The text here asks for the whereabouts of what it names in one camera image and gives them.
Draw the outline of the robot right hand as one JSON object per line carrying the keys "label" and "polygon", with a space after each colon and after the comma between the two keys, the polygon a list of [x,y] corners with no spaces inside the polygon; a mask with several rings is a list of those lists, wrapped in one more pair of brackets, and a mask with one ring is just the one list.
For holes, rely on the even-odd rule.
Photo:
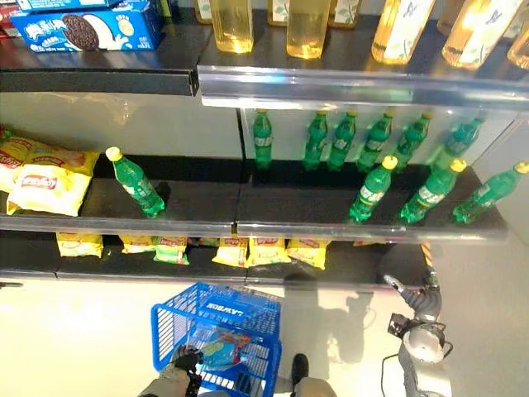
{"label": "robot right hand", "polygon": [[384,281],[398,291],[407,306],[414,311],[415,319],[435,323],[439,318],[442,298],[435,270],[426,271],[425,284],[419,290],[409,289],[400,280],[389,274],[384,275]]}

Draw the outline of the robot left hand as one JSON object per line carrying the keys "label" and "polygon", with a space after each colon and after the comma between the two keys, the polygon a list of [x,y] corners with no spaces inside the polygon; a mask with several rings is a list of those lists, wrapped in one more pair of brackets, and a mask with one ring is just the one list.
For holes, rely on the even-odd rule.
{"label": "robot left hand", "polygon": [[175,348],[170,365],[187,372],[196,372],[196,366],[203,363],[203,352],[191,345],[179,345]]}

